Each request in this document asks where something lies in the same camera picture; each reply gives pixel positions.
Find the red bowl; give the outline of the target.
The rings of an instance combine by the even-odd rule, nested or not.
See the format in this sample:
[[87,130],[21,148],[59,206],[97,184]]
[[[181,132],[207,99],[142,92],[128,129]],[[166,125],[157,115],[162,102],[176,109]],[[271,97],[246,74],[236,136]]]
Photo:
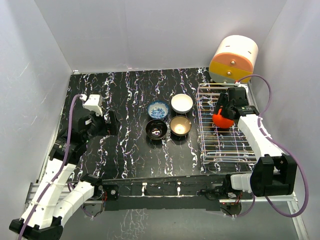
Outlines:
[[221,107],[219,106],[215,107],[212,115],[212,121],[216,127],[222,128],[222,129],[228,129],[234,124],[234,121],[223,117],[221,115],[221,110],[222,110]]

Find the black glossy bowl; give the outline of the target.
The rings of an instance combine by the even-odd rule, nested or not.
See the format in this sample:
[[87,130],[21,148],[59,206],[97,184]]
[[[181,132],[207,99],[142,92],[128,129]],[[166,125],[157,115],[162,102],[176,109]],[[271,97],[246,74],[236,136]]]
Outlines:
[[145,131],[151,140],[162,140],[167,134],[168,127],[163,120],[153,119],[147,123]]

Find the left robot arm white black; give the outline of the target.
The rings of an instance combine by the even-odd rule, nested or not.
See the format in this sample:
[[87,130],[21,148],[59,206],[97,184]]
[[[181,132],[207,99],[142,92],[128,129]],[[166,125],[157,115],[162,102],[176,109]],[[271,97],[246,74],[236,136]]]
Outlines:
[[67,196],[61,197],[71,173],[87,151],[88,142],[95,137],[118,135],[121,124],[116,113],[110,110],[108,116],[110,121],[106,122],[95,112],[82,110],[78,118],[70,120],[68,127],[58,133],[34,197],[22,216],[9,225],[9,229],[18,234],[18,239],[60,239],[68,219],[85,201],[97,200],[106,194],[102,179],[86,174]]

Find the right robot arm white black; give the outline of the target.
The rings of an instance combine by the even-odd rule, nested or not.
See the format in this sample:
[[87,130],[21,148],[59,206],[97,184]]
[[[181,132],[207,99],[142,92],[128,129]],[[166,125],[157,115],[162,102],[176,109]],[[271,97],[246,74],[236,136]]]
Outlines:
[[244,87],[230,87],[221,93],[214,113],[233,120],[246,137],[257,162],[252,173],[230,174],[223,182],[223,194],[233,199],[241,191],[256,197],[282,196],[293,193],[297,163],[271,142],[255,106],[250,105]]

